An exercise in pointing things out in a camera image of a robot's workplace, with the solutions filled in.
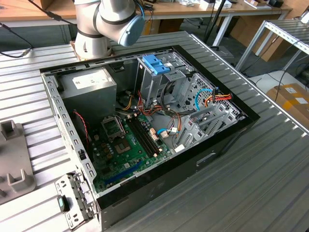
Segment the green motherboard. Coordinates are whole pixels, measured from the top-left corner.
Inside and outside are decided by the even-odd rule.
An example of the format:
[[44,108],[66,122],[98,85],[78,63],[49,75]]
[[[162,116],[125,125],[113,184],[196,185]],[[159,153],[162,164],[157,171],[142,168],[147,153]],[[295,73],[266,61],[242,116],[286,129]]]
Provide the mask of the green motherboard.
[[121,137],[108,137],[108,134],[117,132],[115,123],[111,122],[105,128],[98,126],[90,132],[92,144],[89,153],[92,153],[93,165],[97,171],[94,179],[97,192],[104,191],[171,155],[160,139],[155,141],[152,138],[153,129],[145,116],[119,121],[125,132]]

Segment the aluminum slotted surface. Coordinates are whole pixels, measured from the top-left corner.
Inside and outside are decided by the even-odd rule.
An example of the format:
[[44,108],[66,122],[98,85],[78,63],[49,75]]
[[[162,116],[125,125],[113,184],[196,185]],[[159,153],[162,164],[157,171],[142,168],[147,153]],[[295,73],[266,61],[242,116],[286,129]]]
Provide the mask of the aluminum slotted surface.
[[[142,36],[117,54],[179,44],[261,119],[227,154],[109,232],[302,231],[309,227],[308,135],[236,71],[186,32]],[[53,182],[73,171],[39,68],[75,62],[69,45],[0,56],[0,121],[24,124],[38,190],[0,206],[0,231],[69,231]],[[100,231],[94,220],[78,231]]]
[[269,20],[265,27],[309,55],[309,26],[294,19]]

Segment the ram slot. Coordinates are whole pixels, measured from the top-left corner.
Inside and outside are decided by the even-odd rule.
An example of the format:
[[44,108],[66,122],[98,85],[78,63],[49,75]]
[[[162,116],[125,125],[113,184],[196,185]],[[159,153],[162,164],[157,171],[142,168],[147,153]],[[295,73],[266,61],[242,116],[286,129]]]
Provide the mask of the ram slot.
[[126,122],[130,129],[132,130],[133,134],[139,141],[142,148],[147,153],[147,156],[149,158],[153,157],[154,154],[159,154],[159,149],[155,145],[155,143],[152,141],[150,136],[147,134],[143,126],[140,124],[140,121],[137,118],[130,119]]

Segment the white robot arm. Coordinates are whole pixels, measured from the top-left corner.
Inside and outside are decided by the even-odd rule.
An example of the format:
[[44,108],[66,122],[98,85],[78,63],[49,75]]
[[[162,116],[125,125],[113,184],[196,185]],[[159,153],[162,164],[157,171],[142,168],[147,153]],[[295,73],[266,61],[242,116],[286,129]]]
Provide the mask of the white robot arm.
[[85,59],[111,53],[109,38],[131,46],[140,37],[144,19],[133,0],[75,0],[78,33],[75,51]]

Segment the blue drive bay latch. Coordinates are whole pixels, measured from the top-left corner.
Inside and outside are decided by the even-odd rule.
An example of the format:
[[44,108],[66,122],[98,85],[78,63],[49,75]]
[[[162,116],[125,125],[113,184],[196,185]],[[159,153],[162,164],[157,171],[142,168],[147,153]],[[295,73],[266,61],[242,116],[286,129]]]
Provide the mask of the blue drive bay latch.
[[169,68],[165,67],[164,64],[155,55],[143,56],[143,61],[148,67],[154,71],[156,75],[168,73]]

